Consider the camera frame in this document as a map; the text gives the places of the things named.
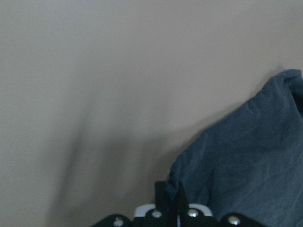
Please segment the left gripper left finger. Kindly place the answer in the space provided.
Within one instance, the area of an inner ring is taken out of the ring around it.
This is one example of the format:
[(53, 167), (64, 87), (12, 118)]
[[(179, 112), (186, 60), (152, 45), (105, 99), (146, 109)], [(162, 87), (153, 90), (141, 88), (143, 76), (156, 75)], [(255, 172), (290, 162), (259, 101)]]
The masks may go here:
[(170, 199), (166, 192), (167, 183), (165, 181), (156, 181), (154, 186), (155, 186), (156, 209), (169, 210), (170, 209)]

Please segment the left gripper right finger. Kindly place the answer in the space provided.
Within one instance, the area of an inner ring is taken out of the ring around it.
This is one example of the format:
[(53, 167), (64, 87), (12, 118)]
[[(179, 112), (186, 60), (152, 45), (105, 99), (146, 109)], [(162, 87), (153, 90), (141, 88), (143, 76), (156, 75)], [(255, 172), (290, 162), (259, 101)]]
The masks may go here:
[(188, 209), (188, 201), (185, 193), (185, 189), (183, 187), (182, 182), (178, 184), (178, 191), (175, 197), (176, 208), (177, 210), (187, 210)]

